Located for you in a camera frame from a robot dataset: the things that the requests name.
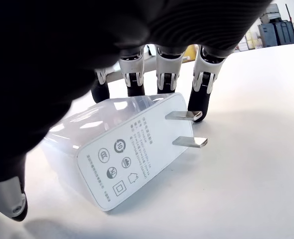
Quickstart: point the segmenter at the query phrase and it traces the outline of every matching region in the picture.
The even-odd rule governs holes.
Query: robotic hand
[[[120,61],[129,96],[144,94],[143,46],[157,46],[158,93],[174,92],[187,46],[199,44],[188,110],[207,114],[224,59],[271,0],[0,1],[0,212],[27,214],[25,155]]]

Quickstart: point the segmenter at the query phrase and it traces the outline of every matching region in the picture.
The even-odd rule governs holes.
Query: plug prong
[[[165,116],[166,120],[192,120],[196,121],[202,116],[201,111],[172,111]]]
[[[174,142],[172,142],[172,144],[185,147],[202,148],[207,144],[207,142],[207,138],[179,136],[174,140]]]

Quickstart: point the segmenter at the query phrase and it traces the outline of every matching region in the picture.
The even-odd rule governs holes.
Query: black robotic finger
[[[145,95],[145,89],[144,84],[141,86],[138,85],[138,82],[136,80],[136,73],[130,73],[130,81],[131,86],[127,86],[127,95],[129,97],[131,96],[144,96]]]
[[[157,93],[174,93],[187,47],[156,47]]]
[[[93,100],[96,103],[109,99],[109,88],[106,81],[105,69],[95,70],[95,80],[91,92]]]
[[[217,79],[224,60],[225,58],[209,55],[202,46],[198,46],[188,104],[189,111],[202,111],[202,116],[195,122],[202,121],[207,115],[213,82]]]
[[[27,214],[24,168],[25,155],[0,161],[0,212],[18,222]]]
[[[203,86],[200,87],[199,91],[195,91],[192,87],[191,94],[188,103],[188,111],[201,111],[202,116],[195,122],[201,122],[207,115],[210,94],[207,93],[209,80],[203,82]]]
[[[108,89],[107,82],[101,85],[99,81],[96,80],[91,89],[91,92],[92,92],[93,100],[96,103],[109,99],[109,89]]]
[[[125,79],[128,96],[144,96],[144,46],[123,49],[119,66]]]

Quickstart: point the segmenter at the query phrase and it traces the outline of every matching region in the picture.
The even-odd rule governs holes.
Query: white tabletop
[[[177,92],[188,102],[193,62]],[[156,93],[155,72],[145,74]],[[124,80],[110,83],[125,97]],[[68,115],[93,105],[76,100]],[[207,137],[114,210],[104,213],[61,184],[40,148],[27,157],[28,215],[0,214],[0,239],[294,239],[294,45],[232,54],[214,84]]]

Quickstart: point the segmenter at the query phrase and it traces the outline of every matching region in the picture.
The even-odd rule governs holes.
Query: white wall
[[[290,20],[289,18],[289,14],[286,8],[286,4],[288,5],[289,8],[289,12],[292,18],[292,22],[294,23],[294,0],[273,0],[272,3],[276,3],[278,5],[279,8],[279,12],[281,15],[282,20]],[[260,19],[257,19],[256,22],[252,25],[252,27],[250,28],[251,31],[256,32],[258,35],[259,34],[259,29],[258,29],[258,25],[261,24]]]

